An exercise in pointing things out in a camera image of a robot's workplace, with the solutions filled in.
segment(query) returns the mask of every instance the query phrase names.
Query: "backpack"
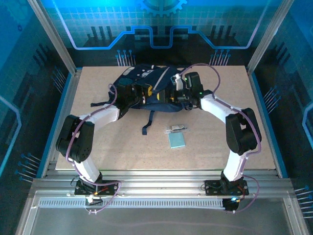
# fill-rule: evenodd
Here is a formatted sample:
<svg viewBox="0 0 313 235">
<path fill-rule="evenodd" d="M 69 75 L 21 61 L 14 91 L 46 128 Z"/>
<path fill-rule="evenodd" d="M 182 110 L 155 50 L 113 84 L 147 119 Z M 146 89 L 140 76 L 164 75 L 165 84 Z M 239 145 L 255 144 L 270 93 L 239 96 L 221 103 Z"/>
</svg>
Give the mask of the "backpack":
<svg viewBox="0 0 313 235">
<path fill-rule="evenodd" d="M 182 109 L 191 110 L 192 105 L 190 102 L 164 103 L 158 100 L 157 94 L 159 92 L 165 89 L 176 88 L 176 85 L 172 82 L 171 78 L 177 73 L 181 73 L 181 70 L 178 70 L 173 66 L 161 68 L 155 65 L 140 64 L 126 69 L 113 83 L 116 87 L 120 83 L 136 83 L 139 85 L 149 84 L 152 86 L 152 95 L 146 99 L 145 104 L 136 104 L 131 107 L 132 109 L 151 110 L 149 115 L 149 122 L 142 128 L 143 135 L 147 135 L 147 128 L 152 124 L 153 114 L 155 111 L 172 113 L 178 112 Z M 94 107 L 111 103 L 113 99 L 114 94 L 109 92 L 109 101 L 92 103 L 90 106 Z"/>
</svg>

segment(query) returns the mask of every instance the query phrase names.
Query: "enclosure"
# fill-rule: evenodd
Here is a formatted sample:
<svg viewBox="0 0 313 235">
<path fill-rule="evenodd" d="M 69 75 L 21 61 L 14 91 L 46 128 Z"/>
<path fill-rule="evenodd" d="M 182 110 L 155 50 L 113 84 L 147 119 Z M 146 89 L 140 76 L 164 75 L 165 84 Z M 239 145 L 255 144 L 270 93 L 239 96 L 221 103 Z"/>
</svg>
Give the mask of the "enclosure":
<svg viewBox="0 0 313 235">
<path fill-rule="evenodd" d="M 297 195 L 313 187 L 309 0 L 11 0 L 0 12 L 2 234 L 312 232 L 309 194 Z M 256 202 L 233 216 L 199 209 L 220 200 L 201 185 L 227 163 L 222 122 L 201 110 L 156 112 L 143 136 L 149 112 L 130 110 L 95 134 L 96 166 L 122 187 L 97 219 L 89 216 L 85 198 L 73 195 L 75 171 L 55 149 L 65 117 L 95 110 L 90 103 L 106 101 L 107 85 L 130 66 L 196 63 L 216 68 L 220 98 L 256 114 L 262 152 L 245 170 L 259 181 Z M 211 68 L 193 71 L 214 89 Z M 171 149 L 165 129 L 177 124 L 188 127 L 185 147 Z M 243 205 L 258 188 L 248 186 Z"/>
</svg>

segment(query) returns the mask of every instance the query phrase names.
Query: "particle board surface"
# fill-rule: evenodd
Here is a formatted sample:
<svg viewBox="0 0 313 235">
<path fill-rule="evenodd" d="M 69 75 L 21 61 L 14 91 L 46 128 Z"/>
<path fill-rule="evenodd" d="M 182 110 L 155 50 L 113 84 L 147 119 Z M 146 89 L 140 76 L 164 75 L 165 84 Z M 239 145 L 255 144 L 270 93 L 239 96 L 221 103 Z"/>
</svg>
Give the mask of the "particle board surface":
<svg viewBox="0 0 313 235">
<path fill-rule="evenodd" d="M 92 102 L 108 100 L 108 84 L 113 83 L 127 67 L 83 67 L 75 94 L 71 114 L 79 116 L 98 107 Z M 274 169 L 273 156 L 265 136 L 259 111 L 244 66 L 216 66 L 221 85 L 216 95 L 241 108 L 252 108 L 262 135 L 262 152 L 251 156 L 246 169 Z M 193 67 L 201 77 L 204 89 L 213 90 L 218 79 L 209 67 Z M 223 169 L 229 149 L 225 125 L 212 114 L 194 109 L 178 113 L 156 112 L 148 135 L 142 127 L 148 122 L 147 110 L 130 109 L 116 122 L 109 123 L 94 135 L 92 158 L 101 170 L 118 169 Z M 185 124 L 186 146 L 170 148 L 165 129 L 167 126 Z M 60 154 L 56 169 L 72 169 Z"/>
</svg>

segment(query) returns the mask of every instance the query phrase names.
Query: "gear logo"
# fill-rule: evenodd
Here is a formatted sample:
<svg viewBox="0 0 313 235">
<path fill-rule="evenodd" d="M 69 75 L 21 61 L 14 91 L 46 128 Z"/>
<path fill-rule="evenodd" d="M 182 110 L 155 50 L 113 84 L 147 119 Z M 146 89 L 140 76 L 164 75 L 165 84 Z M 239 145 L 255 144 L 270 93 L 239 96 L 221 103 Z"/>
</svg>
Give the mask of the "gear logo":
<svg viewBox="0 0 313 235">
<path fill-rule="evenodd" d="M 0 0 L 0 6 L 5 6 L 18 24 L 21 24 L 27 18 L 27 0 Z"/>
<path fill-rule="evenodd" d="M 186 3 L 187 0 L 138 0 L 141 10 L 146 10 L 147 13 L 152 13 L 153 16 L 159 15 L 160 17 L 170 16 L 171 13 L 175 14 Z"/>
</svg>

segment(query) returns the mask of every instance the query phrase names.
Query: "transparent panel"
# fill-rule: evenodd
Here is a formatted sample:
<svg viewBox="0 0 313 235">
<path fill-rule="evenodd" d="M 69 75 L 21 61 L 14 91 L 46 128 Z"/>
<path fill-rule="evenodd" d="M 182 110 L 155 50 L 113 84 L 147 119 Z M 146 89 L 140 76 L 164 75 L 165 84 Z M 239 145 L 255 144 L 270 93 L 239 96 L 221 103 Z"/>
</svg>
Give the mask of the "transparent panel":
<svg viewBox="0 0 313 235">
<path fill-rule="evenodd" d="M 135 56 L 137 63 L 246 65 L 280 2 L 44 0 L 43 4 L 75 65 L 81 67 L 131 63 L 119 60 L 120 55 Z"/>
<path fill-rule="evenodd" d="M 312 1 L 294 1 L 255 74 L 288 175 L 296 188 L 312 188 Z"/>
<path fill-rule="evenodd" d="M 27 1 L 0 5 L 0 234 L 14 234 L 68 71 Z"/>
</svg>

